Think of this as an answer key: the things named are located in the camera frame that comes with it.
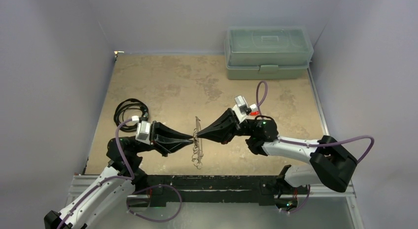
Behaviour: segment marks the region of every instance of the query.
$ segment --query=cable connector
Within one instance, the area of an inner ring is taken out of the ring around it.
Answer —
[[[139,116],[132,116],[132,122],[139,123]]]

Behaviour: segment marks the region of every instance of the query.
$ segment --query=translucent storage box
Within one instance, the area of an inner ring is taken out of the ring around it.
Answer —
[[[229,79],[294,79],[313,53],[303,26],[230,27],[225,39]]]

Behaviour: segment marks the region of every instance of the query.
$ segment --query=box latch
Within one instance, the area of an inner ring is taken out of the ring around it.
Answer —
[[[274,74],[279,71],[278,65],[261,65],[258,70],[259,74]]]

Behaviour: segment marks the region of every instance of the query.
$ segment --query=coiled black cable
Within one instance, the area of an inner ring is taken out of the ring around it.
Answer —
[[[145,103],[139,101],[136,98],[129,98],[123,102],[121,102],[115,110],[115,114],[113,116],[113,121],[115,122],[116,126],[120,125],[124,122],[123,116],[127,110],[140,110],[142,112],[139,121],[148,121],[149,118],[149,109],[145,105]],[[123,132],[135,132],[137,130],[137,125],[123,125],[120,130]]]

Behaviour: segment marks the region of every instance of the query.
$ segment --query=beige work surface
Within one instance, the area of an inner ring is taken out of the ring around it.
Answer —
[[[201,119],[202,128],[205,128],[228,107],[235,105],[237,95],[243,95],[248,104],[255,103],[258,82],[228,80],[224,56],[119,56],[86,174],[101,173],[109,161],[106,147],[107,142],[114,138],[113,114],[121,101],[137,98],[149,107],[150,121],[192,134],[196,126],[195,116]],[[275,119],[280,135],[302,139],[322,137],[320,117],[307,73],[294,80],[271,80],[268,86],[261,111]],[[132,135],[134,133],[120,133],[120,136]],[[203,152],[203,168],[200,170],[191,160],[192,145],[166,158],[157,151],[139,153],[143,156],[141,169],[147,174],[277,175],[286,164],[303,164],[283,157],[254,155],[248,150],[244,136],[235,137],[227,145],[203,140]]]

